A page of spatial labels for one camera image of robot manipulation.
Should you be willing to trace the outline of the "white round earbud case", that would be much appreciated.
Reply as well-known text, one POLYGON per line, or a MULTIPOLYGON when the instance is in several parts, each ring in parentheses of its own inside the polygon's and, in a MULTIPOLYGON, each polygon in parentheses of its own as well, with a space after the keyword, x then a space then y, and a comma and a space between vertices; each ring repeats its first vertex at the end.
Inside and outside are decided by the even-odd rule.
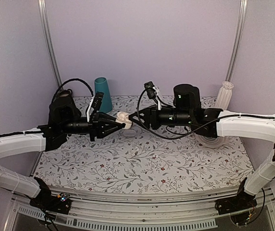
POLYGON ((118 112, 116 116, 116 122, 125 124, 124 129, 130 129, 132 127, 132 121, 129 120, 129 113, 126 112, 118 112))

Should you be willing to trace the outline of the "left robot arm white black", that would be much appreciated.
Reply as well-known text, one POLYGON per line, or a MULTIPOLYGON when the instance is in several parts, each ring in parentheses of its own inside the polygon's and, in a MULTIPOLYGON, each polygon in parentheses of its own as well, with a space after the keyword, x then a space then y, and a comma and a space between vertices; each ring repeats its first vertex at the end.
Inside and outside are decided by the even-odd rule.
MULTIPOLYGON (((0 159, 8 156, 48 152, 58 149, 71 134, 89 135, 90 140, 102 139, 125 128, 116 118, 99 112, 102 97, 91 98, 86 116, 82 117, 70 95, 58 97, 49 106, 48 124, 30 130, 0 134, 0 159)), ((50 209, 55 199, 46 183, 37 177, 26 177, 0 166, 0 188, 24 194, 50 209)))

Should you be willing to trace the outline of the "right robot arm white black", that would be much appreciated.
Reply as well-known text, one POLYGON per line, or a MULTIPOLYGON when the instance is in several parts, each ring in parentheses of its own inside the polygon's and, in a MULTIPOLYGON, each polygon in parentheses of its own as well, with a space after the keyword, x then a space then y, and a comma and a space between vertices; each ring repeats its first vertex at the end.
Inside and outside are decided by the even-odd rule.
POLYGON ((129 120, 151 133, 161 126, 189 126, 192 133, 208 138, 244 137, 274 144, 273 150, 258 170, 241 182, 232 200, 235 209, 242 210, 263 186, 275 178, 275 114, 254 115, 219 108, 203 109, 199 89, 190 84, 179 84, 173 88, 173 105, 161 101, 152 82, 144 84, 142 93, 147 94, 156 104, 137 109, 129 115, 129 120))

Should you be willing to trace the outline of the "white flat earbud case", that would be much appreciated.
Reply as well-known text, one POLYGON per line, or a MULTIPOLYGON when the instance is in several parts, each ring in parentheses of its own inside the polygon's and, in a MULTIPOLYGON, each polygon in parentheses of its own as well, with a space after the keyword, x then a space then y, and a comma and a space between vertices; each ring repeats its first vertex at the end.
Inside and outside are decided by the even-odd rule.
POLYGON ((128 129, 128 130, 123 131, 123 135, 125 137, 134 137, 136 135, 136 131, 132 130, 132 129, 128 129))

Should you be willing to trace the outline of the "white clip earbud far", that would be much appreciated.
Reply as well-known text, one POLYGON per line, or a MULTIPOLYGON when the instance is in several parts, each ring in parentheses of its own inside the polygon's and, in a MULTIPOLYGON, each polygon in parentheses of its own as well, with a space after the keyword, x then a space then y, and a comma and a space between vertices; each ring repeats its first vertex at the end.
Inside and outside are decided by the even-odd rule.
POLYGON ((135 148, 132 148, 131 150, 129 150, 128 155, 136 156, 136 155, 138 155, 139 152, 140 152, 140 148, 135 147, 135 148))

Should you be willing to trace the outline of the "teal tapered vase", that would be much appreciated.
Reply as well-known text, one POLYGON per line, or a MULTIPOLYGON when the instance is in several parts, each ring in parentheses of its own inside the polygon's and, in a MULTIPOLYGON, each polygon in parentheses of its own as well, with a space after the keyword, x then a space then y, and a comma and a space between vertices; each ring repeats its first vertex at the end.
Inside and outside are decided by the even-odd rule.
POLYGON ((94 81, 94 88, 95 88, 95 92, 101 92, 104 94, 100 111, 104 113, 108 113, 112 111, 113 105, 111 101, 111 95, 110 95, 107 79, 105 77, 96 78, 94 81))

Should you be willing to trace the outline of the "white ribbed vase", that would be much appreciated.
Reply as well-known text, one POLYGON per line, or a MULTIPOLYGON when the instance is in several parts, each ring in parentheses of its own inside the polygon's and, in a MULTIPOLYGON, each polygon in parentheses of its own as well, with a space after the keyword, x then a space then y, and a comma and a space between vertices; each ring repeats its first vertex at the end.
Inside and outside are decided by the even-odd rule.
POLYGON ((232 98, 234 85, 229 81, 223 81, 222 86, 219 89, 217 99, 215 102, 215 108, 226 110, 229 106, 232 98))

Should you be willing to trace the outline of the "metal front rail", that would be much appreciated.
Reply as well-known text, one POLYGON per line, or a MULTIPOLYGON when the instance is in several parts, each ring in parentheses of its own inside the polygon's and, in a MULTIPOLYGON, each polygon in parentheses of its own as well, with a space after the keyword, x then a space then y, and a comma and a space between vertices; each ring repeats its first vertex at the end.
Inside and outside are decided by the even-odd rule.
POLYGON ((67 193, 68 215, 52 213, 53 222, 14 194, 6 231, 275 231, 275 197, 270 188, 256 196, 257 206, 230 214, 215 209, 218 199, 234 196, 237 187, 181 193, 121 194, 52 187, 53 194, 67 193), (248 212, 246 225, 238 221, 248 212))

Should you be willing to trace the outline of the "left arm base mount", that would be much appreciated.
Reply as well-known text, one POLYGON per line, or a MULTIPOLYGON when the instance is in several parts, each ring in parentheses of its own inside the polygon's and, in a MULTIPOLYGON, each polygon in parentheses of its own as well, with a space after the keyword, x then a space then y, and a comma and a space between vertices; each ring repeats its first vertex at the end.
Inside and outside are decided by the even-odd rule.
POLYGON ((57 196, 52 195, 47 184, 37 177, 34 178, 39 183, 40 192, 35 198, 31 198, 29 204, 44 211, 51 211, 68 215, 72 200, 70 195, 60 193, 57 196))

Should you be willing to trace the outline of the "right metal frame post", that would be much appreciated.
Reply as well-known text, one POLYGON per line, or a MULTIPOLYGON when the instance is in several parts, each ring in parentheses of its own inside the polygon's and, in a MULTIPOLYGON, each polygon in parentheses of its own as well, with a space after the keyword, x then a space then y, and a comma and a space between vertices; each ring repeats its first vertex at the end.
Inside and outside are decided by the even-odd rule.
POLYGON ((229 82, 232 81, 233 72, 236 66, 236 59, 240 48, 241 38, 242 38, 245 20, 246 20, 247 6, 248 6, 248 0, 240 1, 238 20, 236 25, 236 35, 235 35, 230 62, 227 68, 226 78, 225 78, 225 80, 229 82))

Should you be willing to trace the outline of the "metal frame post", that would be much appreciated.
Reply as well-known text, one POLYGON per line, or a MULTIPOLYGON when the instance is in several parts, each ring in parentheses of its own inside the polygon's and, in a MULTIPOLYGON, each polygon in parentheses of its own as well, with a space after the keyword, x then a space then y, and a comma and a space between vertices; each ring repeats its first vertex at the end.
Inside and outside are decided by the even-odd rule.
POLYGON ((235 35, 230 62, 227 68, 226 78, 225 78, 225 80, 229 82, 232 81, 233 72, 236 66, 236 59, 240 48, 241 38, 242 38, 245 20, 246 20, 247 6, 248 6, 248 0, 240 1, 238 20, 236 25, 236 35, 235 35))
POLYGON ((52 36, 51 36, 49 20, 48 20, 48 15, 47 15, 47 9, 46 9, 46 1, 38 0, 38 7, 39 7, 40 20, 41 20, 41 24, 42 24, 42 29, 43 29, 43 34, 45 37, 45 42, 46 42, 46 46, 47 46, 47 50, 48 50, 49 59, 50 59, 51 66, 52 66, 53 75, 54 75, 57 87, 60 87, 62 84, 62 80, 60 77, 59 68, 58 68, 58 64, 57 64, 57 60, 56 60, 56 55, 55 55, 54 48, 53 48, 52 36))

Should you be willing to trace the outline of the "left metal frame post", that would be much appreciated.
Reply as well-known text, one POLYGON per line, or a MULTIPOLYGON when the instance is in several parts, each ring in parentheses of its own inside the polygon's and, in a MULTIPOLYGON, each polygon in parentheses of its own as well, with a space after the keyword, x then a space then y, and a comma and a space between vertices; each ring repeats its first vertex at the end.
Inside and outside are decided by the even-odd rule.
POLYGON ((46 46, 47 46, 47 50, 48 50, 49 59, 50 59, 51 66, 52 66, 53 75, 54 75, 57 87, 60 87, 62 84, 62 80, 60 77, 59 68, 58 68, 58 64, 57 64, 57 60, 56 60, 56 55, 55 55, 54 48, 53 48, 52 36, 51 36, 49 20, 48 20, 48 15, 47 15, 47 9, 46 9, 46 1, 38 0, 38 7, 39 7, 40 20, 41 20, 41 24, 42 24, 42 29, 43 29, 43 34, 45 37, 45 42, 46 42, 46 46))

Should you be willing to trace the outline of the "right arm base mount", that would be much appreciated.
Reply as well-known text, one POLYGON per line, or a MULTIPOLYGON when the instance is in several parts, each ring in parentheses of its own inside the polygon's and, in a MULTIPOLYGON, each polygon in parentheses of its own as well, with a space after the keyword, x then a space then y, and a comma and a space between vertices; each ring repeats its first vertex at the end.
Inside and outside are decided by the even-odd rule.
POLYGON ((249 209, 257 205, 255 195, 245 192, 245 183, 248 178, 240 183, 237 194, 235 196, 218 199, 215 201, 215 209, 219 215, 233 213, 236 211, 249 209))

